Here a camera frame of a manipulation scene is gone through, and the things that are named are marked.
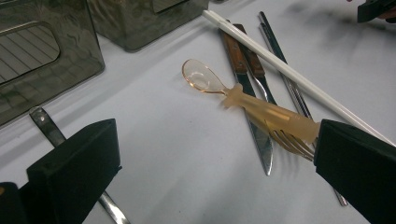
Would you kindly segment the wooden-handled table knife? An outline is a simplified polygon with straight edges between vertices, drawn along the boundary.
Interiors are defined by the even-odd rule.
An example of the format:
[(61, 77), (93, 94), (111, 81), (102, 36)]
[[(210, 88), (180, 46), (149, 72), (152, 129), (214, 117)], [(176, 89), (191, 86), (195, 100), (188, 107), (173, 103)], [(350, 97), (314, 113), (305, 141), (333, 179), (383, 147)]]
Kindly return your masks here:
[[(248, 66), (239, 43), (222, 30), (219, 31), (224, 48), (230, 60), (236, 81), (242, 85), (243, 93), (254, 96), (255, 92), (248, 77)], [(247, 120), (262, 163), (264, 173), (270, 175), (273, 166), (273, 143), (270, 136), (259, 129), (250, 119)]]

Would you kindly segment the wooden-handled fork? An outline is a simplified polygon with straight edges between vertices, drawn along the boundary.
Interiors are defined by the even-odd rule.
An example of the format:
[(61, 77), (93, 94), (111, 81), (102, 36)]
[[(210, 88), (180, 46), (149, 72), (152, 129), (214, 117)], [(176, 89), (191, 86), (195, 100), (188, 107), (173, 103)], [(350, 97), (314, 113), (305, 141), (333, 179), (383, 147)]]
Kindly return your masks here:
[[(275, 105), (276, 101), (273, 94), (270, 92), (265, 78), (265, 71), (258, 56), (247, 47), (242, 47), (241, 50), (247, 61), (247, 67), (250, 74), (255, 78), (260, 86), (264, 99), (268, 103)], [(309, 161), (314, 159), (314, 151), (303, 140), (298, 139), (289, 133), (285, 133), (282, 130), (275, 129), (272, 126), (269, 127), (269, 134), (288, 152), (302, 156)]]

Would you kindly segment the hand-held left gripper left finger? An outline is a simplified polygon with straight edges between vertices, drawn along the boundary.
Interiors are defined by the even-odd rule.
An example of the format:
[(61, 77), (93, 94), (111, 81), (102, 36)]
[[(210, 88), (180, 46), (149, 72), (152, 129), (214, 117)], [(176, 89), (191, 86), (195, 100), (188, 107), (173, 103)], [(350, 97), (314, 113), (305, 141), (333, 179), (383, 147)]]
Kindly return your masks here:
[(120, 169), (117, 123), (90, 124), (27, 169), (49, 224), (82, 224)]

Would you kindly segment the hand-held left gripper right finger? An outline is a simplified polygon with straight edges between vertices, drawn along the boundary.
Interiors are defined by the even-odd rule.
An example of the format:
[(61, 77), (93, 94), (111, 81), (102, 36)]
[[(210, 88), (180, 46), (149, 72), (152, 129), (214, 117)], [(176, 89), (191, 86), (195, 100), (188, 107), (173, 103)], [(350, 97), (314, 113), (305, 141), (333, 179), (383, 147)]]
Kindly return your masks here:
[(314, 165), (371, 224), (396, 224), (396, 147), (354, 126), (325, 119)]

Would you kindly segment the orange translucent plastic spoon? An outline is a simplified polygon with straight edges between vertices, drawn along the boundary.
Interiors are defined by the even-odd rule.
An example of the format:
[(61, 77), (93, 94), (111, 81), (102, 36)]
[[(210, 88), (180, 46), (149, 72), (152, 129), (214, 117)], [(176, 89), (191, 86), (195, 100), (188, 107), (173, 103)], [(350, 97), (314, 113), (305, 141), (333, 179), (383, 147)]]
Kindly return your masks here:
[(225, 107), (243, 107), (250, 120), (271, 134), (278, 143), (312, 144), (318, 137), (319, 122), (243, 93), (240, 83), (231, 89), (226, 88), (205, 64), (197, 60), (190, 59), (184, 62), (182, 75), (200, 92), (224, 95)]

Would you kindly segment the smoky transparent plastic bin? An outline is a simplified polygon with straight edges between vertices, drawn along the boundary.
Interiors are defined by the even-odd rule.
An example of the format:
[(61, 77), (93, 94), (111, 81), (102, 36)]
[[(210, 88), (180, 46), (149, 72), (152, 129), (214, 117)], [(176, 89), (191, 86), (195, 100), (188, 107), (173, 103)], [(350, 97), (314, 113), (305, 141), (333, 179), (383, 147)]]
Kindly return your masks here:
[(104, 69), (87, 0), (0, 0), (0, 126)]
[(88, 0), (96, 32), (138, 51), (199, 17), (209, 0)]

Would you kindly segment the metal spoon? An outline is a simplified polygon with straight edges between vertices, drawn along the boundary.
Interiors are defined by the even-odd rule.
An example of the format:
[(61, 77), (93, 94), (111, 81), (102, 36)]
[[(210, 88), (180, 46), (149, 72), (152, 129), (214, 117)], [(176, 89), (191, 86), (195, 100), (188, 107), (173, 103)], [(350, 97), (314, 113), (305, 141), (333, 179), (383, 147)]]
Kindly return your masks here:
[[(29, 110), (29, 116), (37, 128), (45, 135), (50, 143), (57, 147), (63, 143), (66, 138), (50, 115), (40, 106), (34, 106)], [(106, 191), (98, 199), (99, 204), (106, 210), (108, 215), (116, 224), (131, 224), (128, 218), (123, 214), (118, 205), (108, 195)]]

